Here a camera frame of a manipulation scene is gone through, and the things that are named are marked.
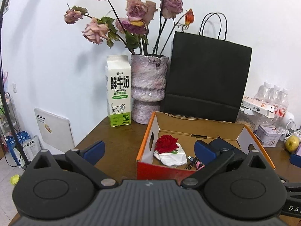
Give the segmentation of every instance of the apple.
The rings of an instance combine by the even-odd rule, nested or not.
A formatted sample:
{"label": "apple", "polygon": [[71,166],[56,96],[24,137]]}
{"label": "apple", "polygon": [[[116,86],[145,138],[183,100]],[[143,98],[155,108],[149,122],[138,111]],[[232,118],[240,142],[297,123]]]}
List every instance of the apple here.
{"label": "apple", "polygon": [[289,152],[293,153],[298,149],[299,143],[300,143],[300,139],[292,135],[285,142],[285,147]]}

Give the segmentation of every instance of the pink textured vase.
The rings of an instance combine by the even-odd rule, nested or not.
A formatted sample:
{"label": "pink textured vase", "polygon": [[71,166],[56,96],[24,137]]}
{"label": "pink textured vase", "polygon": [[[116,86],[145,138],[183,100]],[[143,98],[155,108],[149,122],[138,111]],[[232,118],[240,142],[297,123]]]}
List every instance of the pink textured vase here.
{"label": "pink textured vase", "polygon": [[168,57],[135,54],[132,59],[131,96],[143,102],[158,102],[165,97]]}
{"label": "pink textured vase", "polygon": [[135,122],[147,125],[154,111],[160,110],[160,102],[134,100],[132,118]]}

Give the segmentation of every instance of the cow drawing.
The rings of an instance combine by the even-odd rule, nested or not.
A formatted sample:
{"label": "cow drawing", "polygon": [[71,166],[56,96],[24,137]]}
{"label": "cow drawing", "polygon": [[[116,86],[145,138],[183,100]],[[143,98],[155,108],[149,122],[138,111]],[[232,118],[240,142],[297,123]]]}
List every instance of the cow drawing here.
{"label": "cow drawing", "polygon": [[125,105],[113,106],[113,103],[112,103],[111,107],[112,107],[113,114],[121,114],[125,110]]}

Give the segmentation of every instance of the green leaf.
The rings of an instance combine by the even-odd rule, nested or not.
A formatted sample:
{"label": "green leaf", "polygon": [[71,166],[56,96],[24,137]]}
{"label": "green leaf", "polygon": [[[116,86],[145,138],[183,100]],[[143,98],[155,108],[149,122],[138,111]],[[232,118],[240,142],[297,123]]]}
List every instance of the green leaf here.
{"label": "green leaf", "polygon": [[113,32],[117,32],[117,29],[115,28],[115,26],[113,24],[108,24],[109,29]]}
{"label": "green leaf", "polygon": [[104,22],[104,23],[106,23],[106,24],[112,24],[114,22],[114,20],[115,19],[110,18],[110,17],[106,17],[106,16],[104,16],[104,17],[101,18],[101,21]]}
{"label": "green leaf", "polygon": [[137,34],[133,34],[133,37],[136,39],[136,41],[138,41],[139,42],[139,36],[137,35]]}
{"label": "green leaf", "polygon": [[125,40],[126,40],[126,47],[129,49],[136,49],[139,47],[139,42],[136,40],[136,38],[129,33],[128,31],[125,31]]}
{"label": "green leaf", "polygon": [[112,48],[112,46],[114,45],[114,42],[112,42],[112,40],[110,38],[107,39],[106,44],[109,46],[109,48]]}
{"label": "green leaf", "polygon": [[84,7],[73,6],[72,9],[75,10],[75,11],[80,11],[82,14],[88,13],[88,10]]}
{"label": "green leaf", "polygon": [[98,25],[104,25],[105,23],[103,23],[100,19],[97,19],[97,24]]}
{"label": "green leaf", "polygon": [[115,33],[111,32],[111,31],[109,31],[108,37],[109,37],[111,40],[119,40],[118,36],[117,36]]}
{"label": "green leaf", "polygon": [[142,35],[142,36],[141,36],[141,39],[144,40],[144,42],[148,45],[148,39],[146,38],[145,35]]}

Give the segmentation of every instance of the plastic bottle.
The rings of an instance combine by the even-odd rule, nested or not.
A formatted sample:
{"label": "plastic bottle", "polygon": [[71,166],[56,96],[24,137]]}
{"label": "plastic bottle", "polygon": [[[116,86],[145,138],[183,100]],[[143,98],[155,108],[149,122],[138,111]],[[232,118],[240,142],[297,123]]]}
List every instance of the plastic bottle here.
{"label": "plastic bottle", "polygon": [[277,115],[284,117],[288,108],[288,90],[283,88],[279,93],[280,103],[277,110]]}
{"label": "plastic bottle", "polygon": [[274,85],[273,88],[270,88],[268,92],[268,98],[266,99],[266,102],[274,106],[275,109],[278,108],[280,104],[279,92],[280,92],[280,87]]}
{"label": "plastic bottle", "polygon": [[254,96],[254,99],[266,102],[270,88],[271,85],[267,82],[264,82],[264,84],[259,87],[257,94],[255,94]]}

